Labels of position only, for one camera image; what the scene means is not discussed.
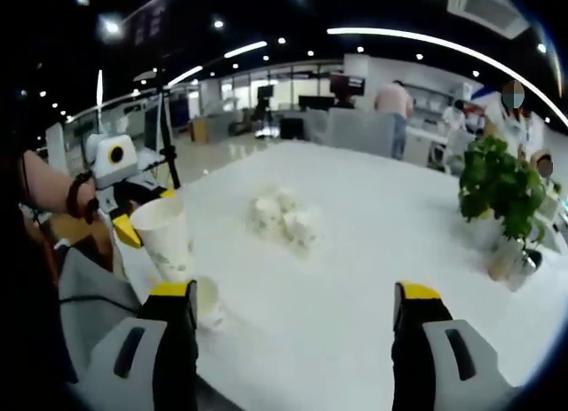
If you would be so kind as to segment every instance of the gray chair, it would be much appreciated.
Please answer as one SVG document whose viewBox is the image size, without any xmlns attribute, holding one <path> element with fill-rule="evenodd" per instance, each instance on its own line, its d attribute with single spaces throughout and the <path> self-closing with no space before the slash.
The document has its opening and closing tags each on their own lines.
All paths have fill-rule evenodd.
<svg viewBox="0 0 568 411">
<path fill-rule="evenodd" d="M 331 108 L 325 145 L 390 157 L 394 119 L 388 115 Z"/>
<path fill-rule="evenodd" d="M 327 112 L 317 109 L 308 109 L 305 114 L 304 126 L 306 138 L 313 143 L 324 143 L 328 126 Z"/>
<path fill-rule="evenodd" d="M 80 381 L 91 353 L 122 320 L 140 308 L 130 284 L 70 249 L 59 280 L 60 315 L 69 357 Z"/>
<path fill-rule="evenodd" d="M 444 151 L 443 166 L 447 174 L 460 176 L 465 168 L 463 156 L 468 146 L 476 139 L 475 135 L 465 130 L 452 130 L 448 134 L 447 146 Z"/>
</svg>

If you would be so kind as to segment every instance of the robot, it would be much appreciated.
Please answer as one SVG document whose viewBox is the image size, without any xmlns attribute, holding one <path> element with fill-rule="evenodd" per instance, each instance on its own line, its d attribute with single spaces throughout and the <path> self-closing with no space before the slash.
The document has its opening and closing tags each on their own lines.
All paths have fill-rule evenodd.
<svg viewBox="0 0 568 411">
<path fill-rule="evenodd" d="M 174 195 L 173 189 L 158 185 L 149 172 L 162 162 L 140 170 L 134 143 L 128 135 L 92 134 L 87 138 L 85 156 L 97 187 L 99 209 L 109 216 L 122 242 L 141 248 L 142 241 L 130 222 L 131 203 L 142 205 Z"/>
</svg>

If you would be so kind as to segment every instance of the green leaves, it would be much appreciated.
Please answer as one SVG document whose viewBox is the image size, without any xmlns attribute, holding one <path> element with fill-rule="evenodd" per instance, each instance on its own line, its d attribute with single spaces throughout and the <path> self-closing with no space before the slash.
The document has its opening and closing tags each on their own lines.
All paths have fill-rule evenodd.
<svg viewBox="0 0 568 411">
<path fill-rule="evenodd" d="M 495 137 L 469 145 L 460 176 L 460 210 L 470 221 L 492 209 L 496 217 L 503 217 L 507 238 L 524 240 L 545 191 L 538 173 L 507 149 L 507 143 Z"/>
</svg>

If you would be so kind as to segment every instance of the white table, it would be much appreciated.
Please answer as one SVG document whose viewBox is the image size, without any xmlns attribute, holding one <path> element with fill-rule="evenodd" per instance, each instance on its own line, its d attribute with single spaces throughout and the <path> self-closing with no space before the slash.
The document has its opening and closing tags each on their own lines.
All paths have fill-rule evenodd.
<svg viewBox="0 0 568 411">
<path fill-rule="evenodd" d="M 298 259 L 245 230 L 249 200 L 271 185 L 319 208 L 320 253 Z M 462 235 L 457 190 L 433 170 L 295 142 L 185 186 L 198 271 L 230 309 L 223 332 L 198 335 L 199 375 L 248 411 L 391 409 L 393 290 L 408 280 L 435 288 L 524 383 L 561 328 L 568 270 L 547 253 L 517 293 L 491 281 Z M 122 257 L 127 276 L 146 270 Z"/>
</svg>

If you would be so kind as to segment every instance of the black pole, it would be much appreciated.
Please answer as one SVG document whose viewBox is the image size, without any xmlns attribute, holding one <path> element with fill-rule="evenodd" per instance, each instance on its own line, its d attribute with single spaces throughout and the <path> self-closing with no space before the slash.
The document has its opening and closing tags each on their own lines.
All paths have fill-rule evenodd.
<svg viewBox="0 0 568 411">
<path fill-rule="evenodd" d="M 163 70 L 162 62 L 158 62 L 158 72 L 156 74 L 156 90 L 158 91 L 158 97 L 160 99 L 159 108 L 161 109 L 158 115 L 158 123 L 160 124 L 160 132 L 162 133 L 162 143 L 163 149 L 160 151 L 166 158 L 168 163 L 168 168 L 170 169 L 171 180 L 174 184 L 174 189 L 179 189 L 181 183 L 179 182 L 178 169 L 176 169 L 176 147 L 171 144 L 170 130 L 168 129 L 168 120 L 166 119 L 166 99 L 164 98 L 164 88 L 163 88 Z"/>
</svg>

